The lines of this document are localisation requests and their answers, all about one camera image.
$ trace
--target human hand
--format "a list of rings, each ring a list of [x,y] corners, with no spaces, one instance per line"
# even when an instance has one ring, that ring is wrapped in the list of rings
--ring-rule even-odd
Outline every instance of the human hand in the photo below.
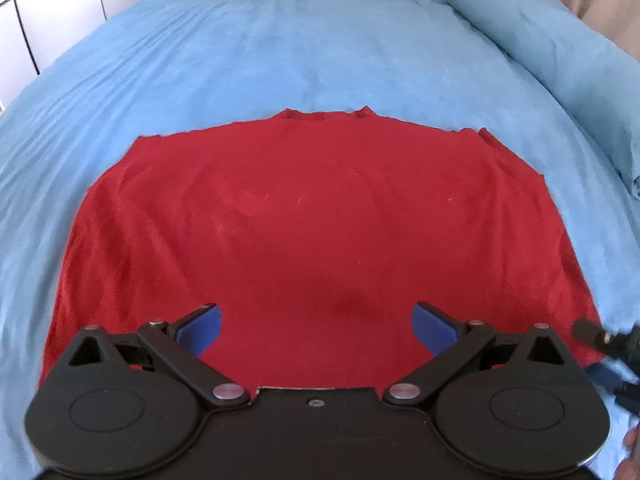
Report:
[[[627,449],[633,452],[636,440],[639,438],[640,426],[629,430],[622,442]],[[618,469],[616,469],[614,480],[640,480],[640,462],[636,462],[637,460],[640,460],[640,456],[636,456],[635,458],[629,457],[620,462]]]

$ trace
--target blue bed sheet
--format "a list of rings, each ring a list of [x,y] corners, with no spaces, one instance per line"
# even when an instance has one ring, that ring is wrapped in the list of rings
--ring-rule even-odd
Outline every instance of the blue bed sheet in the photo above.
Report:
[[[639,317],[640,202],[548,91],[444,0],[141,0],[0,117],[0,478],[38,469],[22,418],[87,187],[137,136],[363,106],[494,133],[545,175],[603,322]],[[603,478],[628,424],[612,414]]]

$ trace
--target triangular cutout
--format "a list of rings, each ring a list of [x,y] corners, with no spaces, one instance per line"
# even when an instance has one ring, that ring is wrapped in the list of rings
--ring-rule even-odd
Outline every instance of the triangular cutout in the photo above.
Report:
[[[548,363],[550,365],[563,365],[564,359],[558,352],[556,345],[548,337],[539,337],[533,343],[528,357],[529,361]]]
[[[88,337],[78,347],[78,350],[69,361],[70,366],[92,365],[102,361],[102,353],[98,342],[93,337]]]

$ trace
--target finger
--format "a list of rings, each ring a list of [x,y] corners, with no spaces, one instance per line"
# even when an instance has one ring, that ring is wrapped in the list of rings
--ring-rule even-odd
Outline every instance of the finger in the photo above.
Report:
[[[623,460],[616,469],[614,480],[638,480],[638,466],[632,460]]]
[[[636,438],[640,435],[639,428],[633,428],[626,432],[625,439],[622,441],[626,448],[631,448],[636,441]]]

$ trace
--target metal pin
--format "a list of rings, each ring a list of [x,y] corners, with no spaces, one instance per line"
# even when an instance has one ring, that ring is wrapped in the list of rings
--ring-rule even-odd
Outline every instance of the metal pin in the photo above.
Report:
[[[389,388],[389,394],[398,400],[411,400],[420,395],[420,388],[411,383],[398,383]]]
[[[236,400],[243,394],[244,388],[240,384],[224,383],[213,388],[213,396],[220,400]]]

